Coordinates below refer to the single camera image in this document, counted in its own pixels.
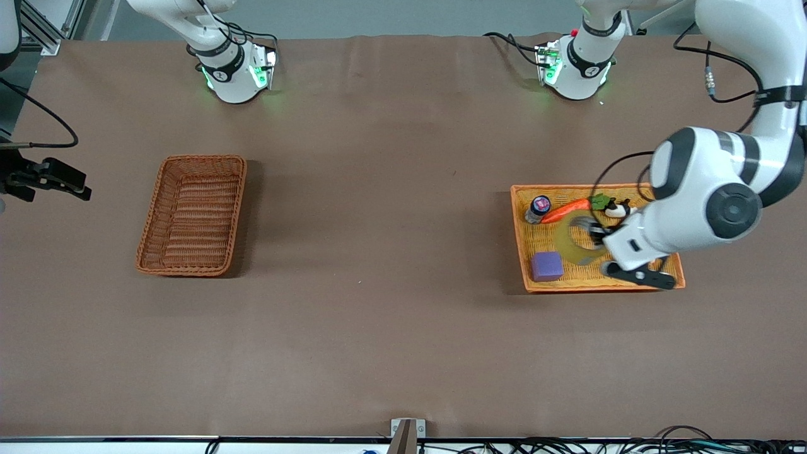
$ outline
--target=roll of tape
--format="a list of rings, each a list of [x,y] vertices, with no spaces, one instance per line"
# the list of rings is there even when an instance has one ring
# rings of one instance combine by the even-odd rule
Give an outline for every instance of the roll of tape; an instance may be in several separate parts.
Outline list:
[[[560,220],[558,229],[555,230],[554,243],[555,249],[564,260],[584,267],[608,252],[602,245],[595,249],[588,249],[575,241],[572,227],[580,227],[588,232],[594,224],[598,223],[586,210],[570,212]]]

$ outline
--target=empty wicker basket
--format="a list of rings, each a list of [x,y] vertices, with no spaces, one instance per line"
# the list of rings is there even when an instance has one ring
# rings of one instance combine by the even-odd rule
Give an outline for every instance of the empty wicker basket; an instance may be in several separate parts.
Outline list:
[[[137,270],[175,276],[225,273],[235,249],[246,169],[246,161],[235,155],[163,161],[137,247]]]

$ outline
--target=wicker basket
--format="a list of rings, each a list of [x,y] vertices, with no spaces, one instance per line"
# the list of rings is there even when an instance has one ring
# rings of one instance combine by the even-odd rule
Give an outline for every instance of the wicker basket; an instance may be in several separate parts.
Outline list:
[[[137,247],[137,270],[173,276],[225,273],[235,248],[246,170],[246,161],[234,155],[163,161]]]
[[[510,189],[512,201],[512,217],[516,227],[516,243],[521,261],[521,275],[524,286],[528,292],[636,292],[655,290],[655,288],[636,285],[623,280],[616,280],[603,275],[600,265],[604,261],[613,260],[610,254],[580,267],[563,261],[563,277],[551,282],[535,282],[530,273],[530,260],[537,252],[554,250],[554,232],[558,224],[531,225],[524,220],[524,213],[535,197],[546,195],[555,207],[562,206],[573,200],[589,197],[592,187],[590,185],[534,185],[513,186]],[[631,184],[603,184],[597,187],[598,193],[618,200],[631,199],[631,205],[641,207],[646,202],[637,193],[636,183]],[[608,224],[605,215],[599,216],[600,222]],[[590,237],[581,229],[573,233],[575,241],[581,246],[592,248]],[[684,288],[684,269],[681,267],[681,258],[673,254],[667,260],[663,271],[675,277],[675,288]]]

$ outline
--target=toy carrot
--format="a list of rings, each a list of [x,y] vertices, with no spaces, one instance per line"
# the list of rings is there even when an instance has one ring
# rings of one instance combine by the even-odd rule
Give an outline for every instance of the toy carrot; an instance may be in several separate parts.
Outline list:
[[[592,209],[592,205],[594,205],[593,207],[594,209],[601,210],[605,208],[605,205],[608,204],[610,200],[611,199],[609,197],[606,197],[603,194],[597,194],[591,199],[589,199],[588,197],[584,199],[577,199],[573,202],[569,202],[568,204],[563,205],[562,207],[558,207],[548,212],[546,216],[544,216],[543,219],[541,219],[541,223],[551,224],[553,222],[558,222],[570,212],[576,210],[589,210]]]

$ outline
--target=black cable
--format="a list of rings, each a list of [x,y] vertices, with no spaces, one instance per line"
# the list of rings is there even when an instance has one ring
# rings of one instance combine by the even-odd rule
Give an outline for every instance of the black cable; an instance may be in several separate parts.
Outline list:
[[[219,450],[220,442],[218,440],[211,441],[204,449],[204,454],[215,454]]]
[[[706,43],[706,50],[707,50],[707,52],[712,52],[712,41],[709,41],[709,42]],[[709,55],[707,53],[706,58],[704,59],[704,69],[709,68],[709,65],[710,65],[709,58],[710,57],[711,57],[711,55]],[[728,104],[728,103],[733,103],[735,101],[739,101],[740,99],[744,99],[744,98],[747,98],[747,97],[752,96],[752,95],[756,95],[756,90],[751,90],[751,91],[748,91],[746,93],[743,93],[742,95],[734,96],[733,98],[729,98],[729,99],[719,99],[717,96],[712,95],[710,93],[709,98],[712,101],[714,101],[715,103],[718,103],[718,104]]]
[[[275,36],[275,35],[273,35],[272,33],[258,33],[258,32],[252,32],[252,31],[250,31],[250,30],[247,30],[247,29],[243,28],[241,25],[238,25],[237,23],[234,23],[234,22],[225,22],[225,21],[223,21],[223,20],[221,20],[221,19],[219,19],[219,18],[215,18],[215,19],[216,19],[216,20],[218,20],[220,23],[224,23],[224,24],[226,24],[228,27],[234,27],[235,29],[237,29],[238,31],[240,31],[240,32],[242,32],[242,33],[244,33],[244,34],[246,34],[247,36],[251,36],[251,37],[260,36],[260,37],[263,37],[263,38],[271,38],[271,39],[272,39],[272,41],[274,41],[275,48],[277,48],[277,44],[278,44],[278,37],[277,37],[277,36]]]
[[[639,197],[642,197],[646,202],[655,202],[653,199],[648,199],[644,192],[642,192],[642,180],[645,179],[645,175],[647,172],[650,171],[650,164],[645,166],[644,170],[642,170],[641,174],[639,174],[639,178],[636,180],[636,192],[639,193]]]
[[[421,447],[421,448],[423,448],[423,449],[429,448],[429,449],[440,449],[440,450],[442,450],[442,451],[448,451],[448,452],[459,452],[459,451],[458,451],[458,450],[456,450],[456,449],[452,449],[452,448],[443,448],[442,446],[426,446],[426,444],[425,444],[425,443],[422,443],[422,444],[420,445],[420,447]]]
[[[756,82],[757,91],[760,91],[760,90],[763,89],[762,78],[754,70],[754,68],[751,68],[751,66],[748,65],[745,61],[742,61],[742,60],[740,60],[740,59],[738,59],[736,57],[732,57],[731,55],[726,55],[724,53],[715,52],[713,50],[681,46],[680,45],[681,41],[684,39],[684,37],[686,35],[689,34],[689,32],[693,28],[695,28],[695,25],[696,25],[696,23],[693,22],[692,25],[690,25],[686,30],[684,30],[683,33],[681,33],[678,36],[678,38],[675,39],[675,42],[672,44],[673,49],[675,49],[675,50],[683,50],[685,52],[701,53],[701,54],[704,54],[706,56],[721,58],[723,60],[730,61],[730,62],[734,63],[735,65],[741,66],[745,71],[748,71],[748,74],[750,74],[751,77],[754,78],[754,82]],[[748,120],[746,120],[746,122],[742,124],[742,126],[740,127],[740,129],[737,130],[737,132],[745,131],[746,128],[748,128],[748,126],[751,125],[751,122],[754,121],[754,118],[756,118],[757,114],[759,114],[759,106],[754,107],[754,110],[751,112],[751,115],[748,117]]]
[[[202,7],[202,10],[205,12],[205,14],[207,14],[207,12],[209,11],[209,8],[207,7],[207,4],[204,2],[204,0],[196,0],[196,2],[199,4],[199,6]],[[210,15],[213,16],[213,19],[221,22],[221,20],[218,19],[217,17],[215,17],[215,15],[212,12],[210,13]],[[230,42],[230,44],[235,44],[236,46],[241,45],[241,43],[236,42],[235,40],[232,39],[232,34],[231,33],[225,32],[224,30],[222,30],[221,27],[218,27],[218,29],[219,29],[219,32],[221,32],[221,34],[224,35],[224,38],[226,38],[227,41]]]
[[[653,153],[655,153],[655,151],[640,151],[639,153],[626,154],[625,156],[623,156],[623,157],[617,159],[616,161],[611,162],[610,164],[608,164],[608,167],[605,167],[605,170],[603,170],[603,172],[600,174],[599,177],[597,177],[597,180],[594,182],[594,185],[592,186],[592,192],[589,195],[589,200],[594,198],[594,195],[595,195],[595,193],[597,191],[597,187],[600,185],[600,183],[602,183],[602,180],[605,178],[605,175],[607,175],[608,172],[610,172],[611,169],[614,168],[617,164],[619,164],[620,162],[626,161],[628,159],[638,158],[640,156],[650,156]],[[593,205],[588,207],[588,211],[591,213],[591,215],[592,215],[592,217],[594,218],[595,221],[599,221],[597,219],[597,216],[594,214],[594,206]],[[625,454],[625,452],[627,452],[627,451],[620,451],[619,454]]]
[[[535,48],[534,47],[531,48],[529,46],[525,46],[525,45],[519,43],[518,41],[516,41],[516,37],[513,36],[512,33],[509,33],[507,36],[504,36],[501,33],[489,32],[489,33],[485,33],[483,36],[489,36],[491,38],[499,38],[501,40],[504,40],[505,43],[510,44],[511,46],[516,48],[518,53],[521,54],[521,56],[526,61],[529,61],[529,63],[532,64],[532,65],[535,65],[535,66],[537,66],[539,68],[549,68],[550,67],[546,63],[538,63],[533,58],[530,58],[529,55],[524,53],[524,51],[535,53]]]
[[[76,132],[73,131],[73,128],[70,128],[70,125],[67,124],[63,119],[61,119],[61,117],[58,116],[54,111],[48,109],[42,103],[40,103],[36,99],[33,99],[28,93],[26,93],[25,91],[20,90],[19,88],[14,86],[13,83],[8,82],[6,79],[0,78],[0,83],[7,86],[7,87],[9,87],[9,89],[14,91],[17,95],[20,95],[23,98],[27,99],[28,101],[33,103],[38,108],[45,111],[45,113],[47,113],[48,115],[53,117],[53,119],[58,121],[59,124],[61,124],[62,127],[64,127],[67,130],[67,132],[70,133],[70,136],[73,138],[73,141],[71,141],[70,143],[66,143],[66,144],[40,144],[40,143],[36,143],[36,142],[28,142],[28,146],[30,146],[32,148],[71,148],[71,147],[74,147],[74,146],[78,145],[78,136],[76,135]]]
[[[485,443],[485,448],[493,454],[504,454],[496,446],[493,446],[493,443]]]
[[[751,111],[751,115],[748,116],[748,120],[746,120],[746,122],[740,126],[740,129],[738,129],[737,132],[743,132],[748,129],[748,127],[751,126],[751,122],[753,122],[754,118],[756,118],[757,114],[759,114],[759,106],[754,107],[754,110]]]
[[[675,446],[684,446],[687,447],[692,452],[702,452],[703,450],[709,450],[710,452],[726,452],[730,454],[748,454],[748,451],[743,451],[742,449],[733,448],[728,445],[724,445],[721,443],[716,443],[709,439],[682,439],[670,442],[670,444]]]
[[[513,452],[518,452],[519,454],[529,454],[529,453],[528,453],[527,451],[525,451],[525,450],[524,450],[524,448],[523,448],[522,446],[520,446],[519,444],[511,444],[510,446],[512,446],[512,451],[513,451]]]
[[[577,443],[572,439],[529,437],[521,441],[521,445],[527,445],[533,447],[532,452],[540,452],[543,449],[545,452],[548,452],[549,454],[580,454],[570,449],[567,446],[568,444],[572,444],[579,447],[583,451],[582,454],[590,454],[589,451],[582,444]]]
[[[626,454],[627,452],[631,452],[634,449],[638,448],[639,446],[642,446],[642,444],[645,442],[646,440],[642,438],[629,439],[628,441],[625,442],[625,444],[622,445],[622,448],[619,450],[619,454]]]
[[[495,37],[495,38],[499,38],[500,40],[503,40],[505,43],[510,44],[511,46],[522,48],[522,49],[530,51],[530,52],[535,52],[535,48],[531,48],[529,46],[519,44],[518,41],[516,41],[515,37],[512,37],[512,33],[505,36],[505,35],[502,35],[501,33],[498,33],[498,32],[488,32],[488,33],[485,33],[483,36],[492,36],[492,37]]]
[[[706,432],[702,431],[701,429],[699,429],[697,427],[685,426],[685,425],[670,426],[661,435],[661,439],[659,440],[659,452],[661,452],[661,450],[663,448],[664,454],[670,454],[669,443],[666,443],[666,440],[667,440],[668,436],[672,435],[673,432],[676,432],[676,431],[691,431],[691,432],[695,432],[696,434],[704,437],[705,439],[712,439],[711,435],[707,434]]]
[[[12,83],[11,85],[13,85],[13,86],[15,86],[15,87],[19,88],[20,90],[22,90],[22,91],[24,91],[24,92],[26,92],[26,93],[27,93],[27,92],[28,92],[28,90],[29,90],[29,89],[28,89],[28,87],[26,87],[26,86],[21,86],[21,85],[18,85],[18,84],[16,84],[16,83]]]
[[[457,454],[468,454],[469,452],[474,451],[475,449],[484,449],[484,448],[486,448],[485,445],[472,446],[470,448],[465,448],[465,449],[462,449],[461,451],[457,451]]]

